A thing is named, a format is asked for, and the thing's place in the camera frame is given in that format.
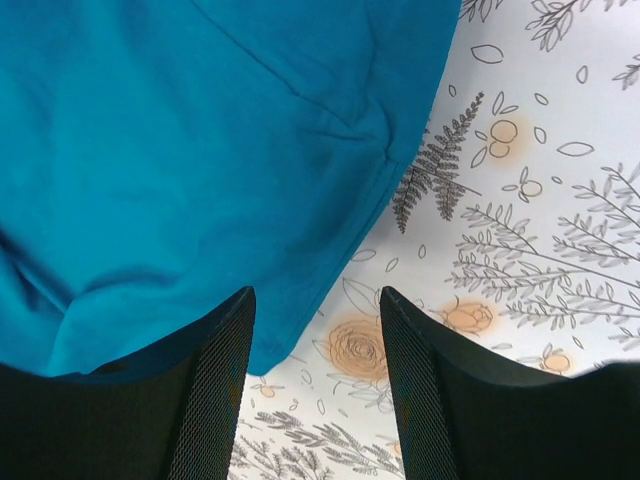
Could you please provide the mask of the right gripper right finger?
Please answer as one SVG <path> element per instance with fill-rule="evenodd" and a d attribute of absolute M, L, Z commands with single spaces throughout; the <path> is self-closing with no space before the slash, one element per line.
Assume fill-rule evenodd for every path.
<path fill-rule="evenodd" d="M 639 366 L 537 370 L 436 322 L 393 288 L 381 326 L 410 479 L 635 479 Z"/>

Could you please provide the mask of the blue t shirt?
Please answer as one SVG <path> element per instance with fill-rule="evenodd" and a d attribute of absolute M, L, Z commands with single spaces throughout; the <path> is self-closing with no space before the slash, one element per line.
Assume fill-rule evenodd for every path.
<path fill-rule="evenodd" d="M 293 350 L 412 163 L 456 1 L 5 1 L 1 360 L 89 372 L 258 297 Z"/>

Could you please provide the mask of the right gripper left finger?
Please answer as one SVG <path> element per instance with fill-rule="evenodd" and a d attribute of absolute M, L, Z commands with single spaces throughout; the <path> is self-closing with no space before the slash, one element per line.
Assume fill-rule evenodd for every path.
<path fill-rule="evenodd" d="M 253 336 L 245 287 L 89 374 L 1 369 L 5 479 L 224 479 Z"/>

